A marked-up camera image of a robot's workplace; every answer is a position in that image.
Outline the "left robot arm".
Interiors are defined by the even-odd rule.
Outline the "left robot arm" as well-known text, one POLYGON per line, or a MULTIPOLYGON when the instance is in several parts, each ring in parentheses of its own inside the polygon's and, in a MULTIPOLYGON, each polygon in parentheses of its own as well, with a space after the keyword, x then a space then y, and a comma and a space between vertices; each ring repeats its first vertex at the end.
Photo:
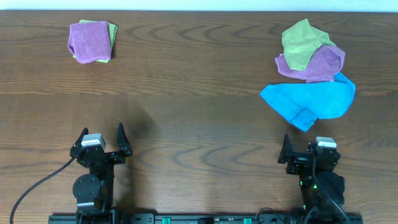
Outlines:
POLYGON ((106 152, 106 143, 100 133, 90 134, 84 128, 70 149, 70 156, 89 170, 73 184, 77 215, 80 218, 106 214, 113 205, 114 166, 132 156, 123 124, 118 126, 118 151, 106 152))

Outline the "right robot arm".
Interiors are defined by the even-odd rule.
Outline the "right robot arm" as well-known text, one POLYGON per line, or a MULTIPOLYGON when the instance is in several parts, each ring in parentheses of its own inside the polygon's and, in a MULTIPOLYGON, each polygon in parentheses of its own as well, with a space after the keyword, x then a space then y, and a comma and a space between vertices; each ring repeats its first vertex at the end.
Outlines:
POLYGON ((287 165, 287 174, 299 176, 303 207, 307 211, 317 208, 321 220, 337 215, 347 219, 342 209, 345 179, 333 172, 340 157, 337 143, 332 138, 317 137, 308 144, 307 152, 295 152, 289 135, 284 135, 277 162, 287 165))

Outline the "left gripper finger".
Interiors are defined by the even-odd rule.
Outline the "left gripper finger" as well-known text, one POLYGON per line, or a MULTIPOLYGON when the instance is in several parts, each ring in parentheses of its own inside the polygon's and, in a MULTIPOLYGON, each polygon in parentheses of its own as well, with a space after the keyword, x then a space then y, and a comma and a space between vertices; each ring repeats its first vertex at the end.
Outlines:
POLYGON ((127 140, 124 126, 122 123, 119 123, 118 126, 117 145, 120 150, 130 150, 130 144, 129 141, 127 140))
POLYGON ((83 141, 83 138, 85 135, 88 134, 88 128, 83 128, 83 131, 81 132, 80 136, 78 137, 78 139, 76 140, 76 142, 74 143, 74 146, 81 146, 81 143, 83 141))

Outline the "blue microfiber cloth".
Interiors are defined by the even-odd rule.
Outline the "blue microfiber cloth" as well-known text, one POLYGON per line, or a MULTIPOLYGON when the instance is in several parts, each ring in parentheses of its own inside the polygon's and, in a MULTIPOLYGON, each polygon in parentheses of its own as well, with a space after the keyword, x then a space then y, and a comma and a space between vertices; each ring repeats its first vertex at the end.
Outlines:
POLYGON ((318 119, 343 116, 355 91, 356 85, 339 72, 332 82, 267 85, 260 96, 288 123, 306 132, 318 119))

